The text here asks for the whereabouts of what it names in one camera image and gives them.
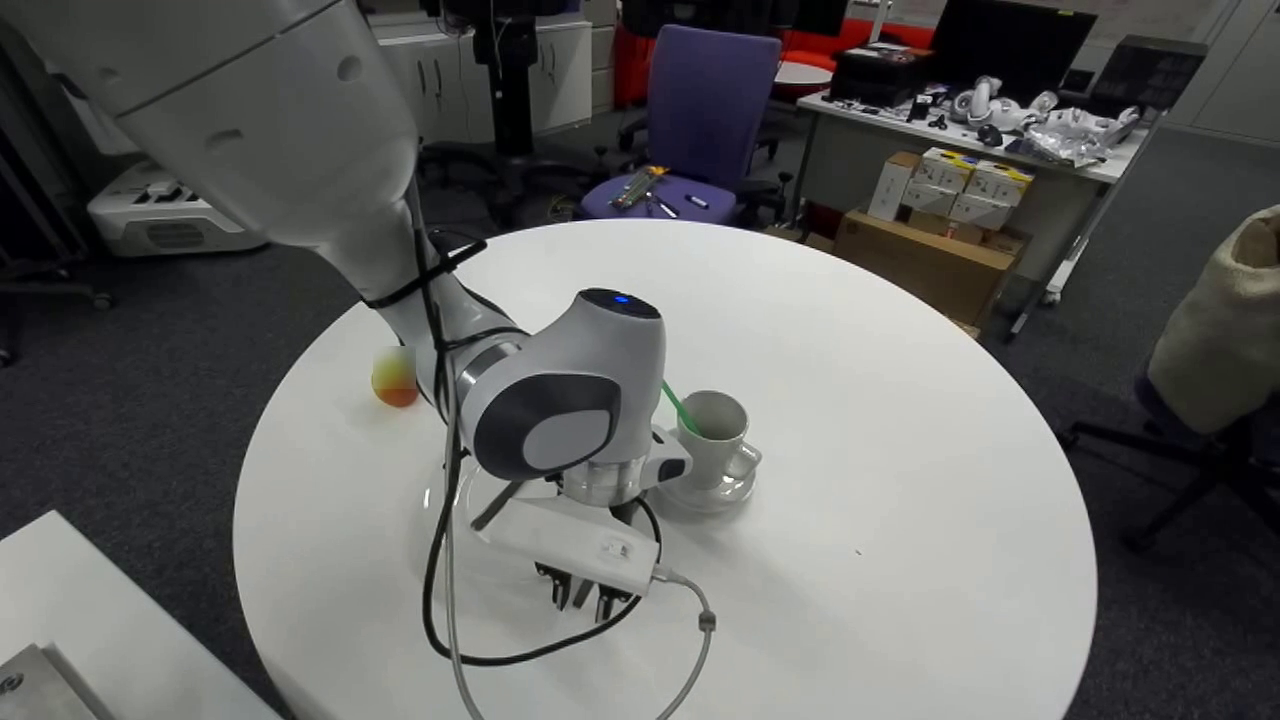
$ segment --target mug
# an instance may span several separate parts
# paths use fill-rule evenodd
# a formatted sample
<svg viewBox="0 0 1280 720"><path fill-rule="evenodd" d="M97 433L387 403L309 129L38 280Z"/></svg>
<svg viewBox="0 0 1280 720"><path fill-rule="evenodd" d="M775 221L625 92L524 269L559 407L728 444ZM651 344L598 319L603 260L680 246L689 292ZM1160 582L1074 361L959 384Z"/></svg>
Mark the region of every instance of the mug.
<svg viewBox="0 0 1280 720"><path fill-rule="evenodd" d="M662 515L724 515L752 496L761 447L750 441L750 407L724 391L685 395L678 441L689 473L651 493Z"/></svg>

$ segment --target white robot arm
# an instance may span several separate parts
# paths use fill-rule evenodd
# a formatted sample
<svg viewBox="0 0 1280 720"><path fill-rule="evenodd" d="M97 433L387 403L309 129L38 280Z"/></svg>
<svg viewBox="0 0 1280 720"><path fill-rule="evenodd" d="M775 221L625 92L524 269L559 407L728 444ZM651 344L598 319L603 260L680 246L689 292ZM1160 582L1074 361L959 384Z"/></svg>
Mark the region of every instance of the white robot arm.
<svg viewBox="0 0 1280 720"><path fill-rule="evenodd" d="M656 307L598 288L527 336L420 236L418 126L348 0L0 0L0 16L220 211L321 251L487 478L559 478L571 503L611 507L685 473L651 433Z"/></svg>

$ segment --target office chair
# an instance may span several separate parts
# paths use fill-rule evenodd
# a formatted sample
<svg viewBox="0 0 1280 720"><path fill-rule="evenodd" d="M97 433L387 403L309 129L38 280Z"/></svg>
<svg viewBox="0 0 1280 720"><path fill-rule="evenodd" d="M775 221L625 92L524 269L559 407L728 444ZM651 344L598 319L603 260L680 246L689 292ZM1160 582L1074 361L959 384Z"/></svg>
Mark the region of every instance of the office chair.
<svg viewBox="0 0 1280 720"><path fill-rule="evenodd" d="M750 186L780 39L666 24L647 76L647 166L674 176L651 194L680 221L735 225L785 209L785 194ZM630 176L598 186L579 218L620 218Z"/></svg>
<svg viewBox="0 0 1280 720"><path fill-rule="evenodd" d="M1147 433L1074 426L1064 444L1121 444L1198 467L1198 482L1135 536L1158 536L1227 490L1280 533L1280 206L1248 218L1203 265L1198 288L1169 318L1152 365L1135 384Z"/></svg>

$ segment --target desk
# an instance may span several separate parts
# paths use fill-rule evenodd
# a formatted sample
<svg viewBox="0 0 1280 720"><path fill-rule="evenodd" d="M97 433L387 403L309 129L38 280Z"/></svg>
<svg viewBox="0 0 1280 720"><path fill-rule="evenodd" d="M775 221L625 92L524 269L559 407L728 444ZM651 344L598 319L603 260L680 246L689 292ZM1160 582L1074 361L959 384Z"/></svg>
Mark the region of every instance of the desk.
<svg viewBox="0 0 1280 720"><path fill-rule="evenodd" d="M1036 171L1032 194L1012 218L1012 227L1028 236L1028 247L1012 269L1012 285L999 292L997 319L1006 326L1042 302L1042 288L1053 280L1053 271L1064 260L1080 260L1102 209L1107 206L1117 186L1123 186L1123 171L1141 151L1141 139L1127 139L1114 147L1105 166L1076 171L1076 169L1053 169L1046 161L1032 161L1010 147L984 147L977 133L959 126L949 126L949 129L910 126L906 107L868 111L849 101L826 101L826 92L804 97L801 107L814 111L814 126L807 126L807 147L795 181L795 209L801 202L815 202L830 209L868 209L880 181L880 166L892 151L923 151L931 144Z"/></svg>
<svg viewBox="0 0 1280 720"><path fill-rule="evenodd" d="M57 513L0 545L0 660L28 645L57 645L120 720L277 716Z"/></svg>
<svg viewBox="0 0 1280 720"><path fill-rule="evenodd" d="M669 319L669 381L728 388L752 412L752 507L666 526L669 566L720 612L680 716L1064 716L1097 622L1085 500L1032 399L945 318L814 247L669 221L512 233L462 275L524 330L590 285L641 292ZM369 307L339 318L267 399L242 467L246 618L305 716L466 716L420 633L446 426L372 399L369 374L391 352ZM524 560L467 536L462 577L478 654L585 629L548 607ZM603 639L478 667L471 690L492 720L643 720L695 645L692 597L656 588Z"/></svg>

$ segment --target grey carpet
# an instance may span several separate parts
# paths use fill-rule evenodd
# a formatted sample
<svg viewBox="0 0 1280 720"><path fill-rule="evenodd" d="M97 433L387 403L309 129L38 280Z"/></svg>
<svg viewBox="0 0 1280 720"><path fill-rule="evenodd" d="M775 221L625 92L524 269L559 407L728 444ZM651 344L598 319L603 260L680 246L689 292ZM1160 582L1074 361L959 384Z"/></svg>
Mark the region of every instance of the grey carpet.
<svg viewBox="0 0 1280 720"><path fill-rule="evenodd" d="M795 169L801 139L775 169ZM611 129L565 133L592 151ZM1127 381L1209 247L1277 202L1277 151L1158 138L1117 202L1069 303L997 350L1036 403L1069 426L1141 426ZM259 697L234 582L234 496L255 412L309 342L354 303L313 256L100 265L118 312L26 303L26 365L0 374L0 536L61 507ZM1080 458L1102 548L1102 625L1076 720L1280 711L1280 566L1231 496L1135 557L1121 536L1183 482L1121 458Z"/></svg>

